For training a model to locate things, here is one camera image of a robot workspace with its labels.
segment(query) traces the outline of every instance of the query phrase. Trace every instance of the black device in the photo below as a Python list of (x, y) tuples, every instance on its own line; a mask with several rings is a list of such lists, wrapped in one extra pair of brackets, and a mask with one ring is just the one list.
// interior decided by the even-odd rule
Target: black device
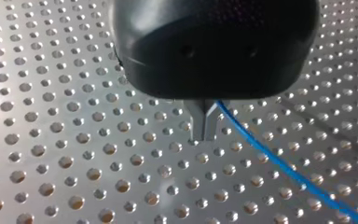
[(171, 99), (254, 99), (296, 82), (318, 0), (113, 0), (115, 51), (138, 90)]

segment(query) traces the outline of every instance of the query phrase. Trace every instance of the metal surface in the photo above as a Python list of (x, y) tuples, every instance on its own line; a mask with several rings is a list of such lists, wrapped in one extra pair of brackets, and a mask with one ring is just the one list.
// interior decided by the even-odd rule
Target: metal surface
[[(321, 7), (297, 84), (230, 106), (301, 174), (358, 209), (358, 0)], [(0, 223), (349, 221), (222, 117), (215, 142), (188, 141), (180, 102), (126, 82), (106, 8), (0, 0)]]

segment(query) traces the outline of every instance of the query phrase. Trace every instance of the black plastic housing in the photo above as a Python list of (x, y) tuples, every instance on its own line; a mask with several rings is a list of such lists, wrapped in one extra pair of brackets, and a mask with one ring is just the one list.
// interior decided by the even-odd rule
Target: black plastic housing
[(139, 91), (172, 99), (254, 99), (296, 82), (317, 0), (113, 0), (115, 51)]

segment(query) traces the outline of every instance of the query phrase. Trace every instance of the perforated metal sheet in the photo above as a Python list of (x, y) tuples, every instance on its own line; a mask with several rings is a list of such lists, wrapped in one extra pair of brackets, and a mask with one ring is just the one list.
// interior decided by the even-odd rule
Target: perforated metal sheet
[[(321, 2), (301, 79), (232, 111), (358, 210), (358, 0)], [(189, 141), (180, 102), (127, 83), (99, 0), (0, 0), (0, 223), (349, 222), (226, 119)]]

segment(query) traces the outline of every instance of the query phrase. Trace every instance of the blue wire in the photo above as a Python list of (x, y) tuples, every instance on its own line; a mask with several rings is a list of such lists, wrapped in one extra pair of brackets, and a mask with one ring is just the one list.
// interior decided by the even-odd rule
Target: blue wire
[(221, 101), (217, 101), (216, 103), (222, 110), (223, 114), (234, 124), (235, 128), (241, 133), (241, 135), (251, 146), (266, 154), (272, 162), (279, 165), (287, 175), (292, 177), (299, 184), (305, 184), (309, 192), (318, 196), (322, 201), (324, 201), (324, 203), (329, 205), (331, 208), (339, 210), (341, 213), (350, 216), (351, 218), (353, 218), (354, 221), (358, 222), (357, 212), (353, 211), (352, 208), (347, 206), (345, 203), (332, 200), (328, 193), (316, 187), (305, 176), (293, 170), (286, 162), (273, 154), (267, 147), (257, 141), (257, 139), (255, 139), (248, 131), (246, 131), (246, 129), (243, 128), (243, 126), (234, 118), (234, 116), (228, 111), (228, 109)]

